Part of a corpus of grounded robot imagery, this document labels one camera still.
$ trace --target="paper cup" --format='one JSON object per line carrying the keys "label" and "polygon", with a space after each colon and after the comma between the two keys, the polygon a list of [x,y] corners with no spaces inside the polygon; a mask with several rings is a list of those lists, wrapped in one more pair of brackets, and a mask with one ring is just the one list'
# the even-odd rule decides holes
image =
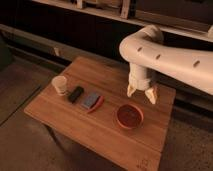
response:
{"label": "paper cup", "polygon": [[65,76],[56,76],[52,79],[52,85],[58,95],[63,96],[67,93],[67,78]]}

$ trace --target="dark wall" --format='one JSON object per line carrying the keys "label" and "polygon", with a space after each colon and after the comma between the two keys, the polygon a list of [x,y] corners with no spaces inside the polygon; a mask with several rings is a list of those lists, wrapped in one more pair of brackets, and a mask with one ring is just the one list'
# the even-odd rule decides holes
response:
{"label": "dark wall", "polygon": [[[7,0],[1,3],[0,23],[116,60],[122,60],[118,49],[121,40],[141,28],[30,0]],[[210,43],[169,33],[165,34],[165,43],[170,46],[213,49]]]}

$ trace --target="small block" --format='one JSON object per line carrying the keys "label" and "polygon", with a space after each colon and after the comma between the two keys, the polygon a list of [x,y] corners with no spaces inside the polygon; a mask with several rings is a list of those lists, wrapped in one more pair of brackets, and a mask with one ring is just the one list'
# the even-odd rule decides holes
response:
{"label": "small block", "polygon": [[90,109],[98,100],[100,95],[98,93],[90,93],[82,102],[82,106],[86,109]]}
{"label": "small block", "polygon": [[78,99],[78,97],[84,92],[84,89],[80,86],[77,86],[73,92],[71,92],[71,94],[68,97],[68,100],[71,103],[75,103],[75,101]]}

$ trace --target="shelf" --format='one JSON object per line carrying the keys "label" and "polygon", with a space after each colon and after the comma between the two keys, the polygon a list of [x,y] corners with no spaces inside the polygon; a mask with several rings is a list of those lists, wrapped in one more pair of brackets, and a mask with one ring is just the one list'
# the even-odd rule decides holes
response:
{"label": "shelf", "polygon": [[[95,9],[91,7],[86,7],[85,9],[78,9],[75,4],[70,3],[69,1],[62,1],[62,0],[32,0],[34,2],[51,5],[55,7],[60,7],[64,9],[69,9],[72,11],[82,12],[90,15],[95,15],[99,17],[108,18],[111,20],[117,20],[120,22],[125,22],[129,24],[139,25],[139,26],[146,26],[153,24],[151,22],[145,22],[139,19],[123,19],[120,17],[120,14],[116,11],[110,11],[110,10],[103,10],[103,9]],[[173,33],[185,37],[191,37],[198,40],[203,40],[207,42],[213,42],[213,37],[208,37],[208,32],[202,32],[197,30],[189,30],[185,28],[175,28],[175,27],[169,27],[164,26],[160,24],[157,25],[162,31]]]}

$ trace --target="table leg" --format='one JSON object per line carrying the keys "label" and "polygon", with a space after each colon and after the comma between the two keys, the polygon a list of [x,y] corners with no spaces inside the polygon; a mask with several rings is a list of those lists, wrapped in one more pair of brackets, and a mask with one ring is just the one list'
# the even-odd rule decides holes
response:
{"label": "table leg", "polygon": [[64,148],[62,147],[61,142],[57,139],[53,129],[51,127],[49,127],[48,125],[43,124],[44,127],[47,129],[48,133],[50,134],[50,136],[52,137],[52,139],[55,141],[56,145],[62,150],[65,151]]}

